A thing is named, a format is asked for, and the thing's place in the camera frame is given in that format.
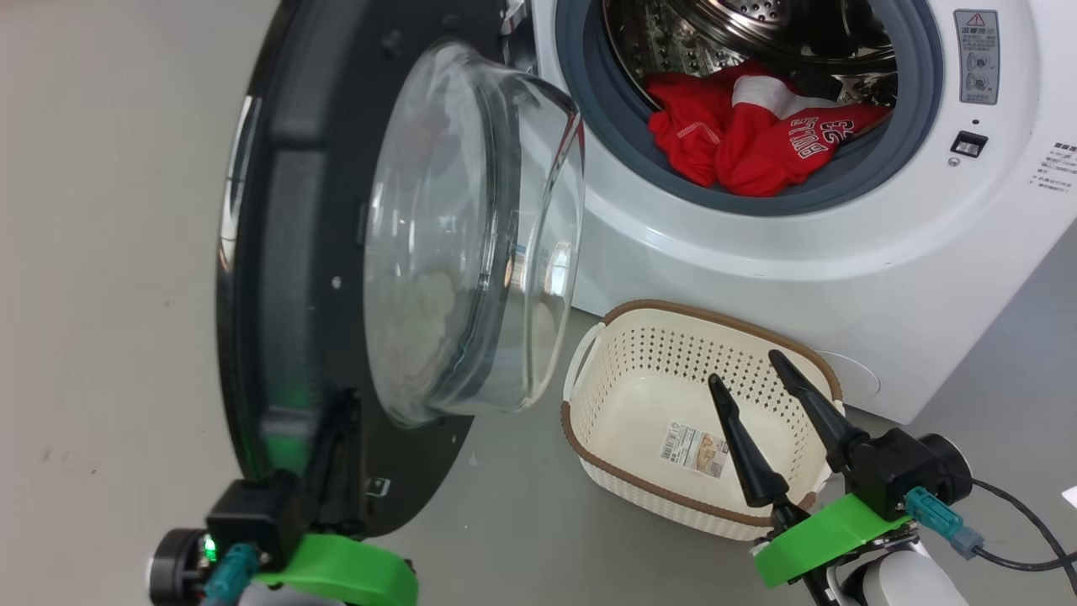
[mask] washing machine door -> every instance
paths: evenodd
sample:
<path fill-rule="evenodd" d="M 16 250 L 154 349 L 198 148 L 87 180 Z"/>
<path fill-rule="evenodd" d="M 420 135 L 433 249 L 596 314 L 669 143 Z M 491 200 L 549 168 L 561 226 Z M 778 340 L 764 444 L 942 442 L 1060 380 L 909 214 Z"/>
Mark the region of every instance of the washing machine door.
<path fill-rule="evenodd" d="M 298 475 L 316 527 L 404 524 L 470 415 L 549 381 L 582 130 L 571 99 L 504 65 L 519 15 L 306 0 L 270 26 L 222 213 L 221 383 L 244 476 Z"/>

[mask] basket label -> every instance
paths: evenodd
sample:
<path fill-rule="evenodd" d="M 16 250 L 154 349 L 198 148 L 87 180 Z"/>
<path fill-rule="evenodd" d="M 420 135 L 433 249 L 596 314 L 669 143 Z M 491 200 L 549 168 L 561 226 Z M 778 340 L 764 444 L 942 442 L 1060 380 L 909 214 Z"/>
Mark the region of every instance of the basket label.
<path fill-rule="evenodd" d="M 713 434 L 689 427 L 681 420 L 670 422 L 659 457 L 704 476 L 722 478 L 729 446 Z"/>

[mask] beige plastic basket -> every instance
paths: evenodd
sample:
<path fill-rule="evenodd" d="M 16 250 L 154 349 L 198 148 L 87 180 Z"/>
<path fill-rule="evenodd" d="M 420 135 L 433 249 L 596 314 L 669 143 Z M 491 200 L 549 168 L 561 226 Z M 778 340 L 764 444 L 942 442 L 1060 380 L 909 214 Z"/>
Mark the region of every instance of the beige plastic basket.
<path fill-rule="evenodd" d="M 759 450 L 788 482 L 789 499 L 811 507 L 830 469 L 811 422 L 767 360 L 775 349 L 844 414 L 837 377 L 810 349 L 721 314 L 662 300 L 627 302 L 572 357 L 561 405 L 565 437 L 587 475 L 613 494 L 705 533 L 761 537 L 770 511 L 744 503 L 722 452 L 707 378 L 722 377 Z M 702 440 L 705 434 L 716 446 Z M 693 454 L 686 442 L 704 446 Z"/>

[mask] green light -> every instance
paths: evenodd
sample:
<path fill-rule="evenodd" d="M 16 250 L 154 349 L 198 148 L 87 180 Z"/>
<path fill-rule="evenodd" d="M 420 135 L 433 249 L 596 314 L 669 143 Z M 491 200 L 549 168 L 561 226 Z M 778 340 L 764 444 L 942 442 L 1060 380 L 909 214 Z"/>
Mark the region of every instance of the green light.
<path fill-rule="evenodd" d="M 216 541 L 213 537 L 206 535 L 202 537 L 202 553 L 206 555 L 206 560 L 211 563 L 216 562 Z"/>

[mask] green bracket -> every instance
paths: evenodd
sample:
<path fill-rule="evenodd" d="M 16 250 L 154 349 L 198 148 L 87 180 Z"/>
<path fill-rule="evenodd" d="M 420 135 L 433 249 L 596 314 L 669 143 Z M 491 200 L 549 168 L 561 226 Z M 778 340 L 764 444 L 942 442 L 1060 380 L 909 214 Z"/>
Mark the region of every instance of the green bracket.
<path fill-rule="evenodd" d="M 901 527 L 908 516 L 886 522 L 853 495 L 845 495 L 779 535 L 755 556 L 768 588 L 817 568 Z"/>
<path fill-rule="evenodd" d="M 305 535 L 288 568 L 254 581 L 356 606 L 415 606 L 419 580 L 400 555 L 339 535 Z"/>

